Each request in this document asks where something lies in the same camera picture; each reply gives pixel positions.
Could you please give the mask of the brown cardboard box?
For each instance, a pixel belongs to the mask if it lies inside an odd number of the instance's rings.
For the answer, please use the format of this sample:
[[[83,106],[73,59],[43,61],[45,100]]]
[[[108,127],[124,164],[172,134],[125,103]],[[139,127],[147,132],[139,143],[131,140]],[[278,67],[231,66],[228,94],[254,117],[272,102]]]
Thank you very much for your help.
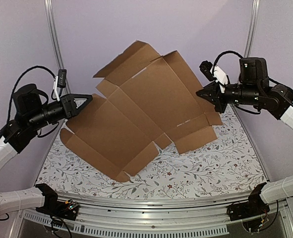
[[[127,182],[170,144],[183,154],[217,138],[220,115],[196,95],[202,85],[178,51],[135,41],[95,77],[99,93],[60,139],[109,178]]]

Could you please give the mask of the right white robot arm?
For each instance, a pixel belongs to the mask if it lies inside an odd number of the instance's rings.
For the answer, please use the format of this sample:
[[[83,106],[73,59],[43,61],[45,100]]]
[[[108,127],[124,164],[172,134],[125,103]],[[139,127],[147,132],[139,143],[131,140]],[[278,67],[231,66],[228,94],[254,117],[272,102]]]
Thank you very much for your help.
[[[239,66],[239,82],[231,84],[216,63],[203,61],[199,68],[210,83],[196,95],[213,104],[221,114],[229,104],[253,106],[256,115],[266,110],[293,130],[293,89],[278,82],[270,86],[272,79],[264,58],[241,58]]]

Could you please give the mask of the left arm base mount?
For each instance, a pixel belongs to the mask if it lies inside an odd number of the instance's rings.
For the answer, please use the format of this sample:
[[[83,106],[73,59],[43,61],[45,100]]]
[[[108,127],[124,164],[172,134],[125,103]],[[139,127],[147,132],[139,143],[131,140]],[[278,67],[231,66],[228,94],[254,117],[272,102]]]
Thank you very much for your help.
[[[79,204],[71,199],[67,202],[58,201],[58,194],[47,184],[40,183],[35,185],[45,198],[44,204],[37,207],[36,211],[56,216],[62,219],[75,221],[79,211]]]

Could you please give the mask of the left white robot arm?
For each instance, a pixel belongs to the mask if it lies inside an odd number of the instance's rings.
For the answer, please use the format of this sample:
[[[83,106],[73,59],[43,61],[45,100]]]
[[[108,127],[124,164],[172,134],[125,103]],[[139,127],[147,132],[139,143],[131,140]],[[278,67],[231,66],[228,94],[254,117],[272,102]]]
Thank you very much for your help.
[[[33,83],[22,86],[12,94],[16,115],[0,130],[0,170],[20,154],[33,138],[41,137],[38,134],[41,128],[79,115],[93,100],[92,95],[66,94],[54,102],[42,103],[41,96],[48,98]],[[61,211],[61,206],[57,193],[45,183],[26,190],[0,193],[0,216],[35,208],[44,214],[75,220],[76,213],[67,208]]]

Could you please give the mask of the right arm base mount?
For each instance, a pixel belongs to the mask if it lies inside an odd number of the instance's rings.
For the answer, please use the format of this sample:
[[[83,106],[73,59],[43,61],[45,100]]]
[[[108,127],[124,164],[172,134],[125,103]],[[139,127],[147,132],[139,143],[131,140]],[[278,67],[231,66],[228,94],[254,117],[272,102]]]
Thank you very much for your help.
[[[233,203],[227,207],[227,215],[231,221],[264,215],[264,218],[260,217],[256,221],[250,220],[243,222],[243,228],[250,233],[258,233],[261,231],[270,211],[269,205],[263,202],[260,193],[260,189],[255,188],[246,202]]]

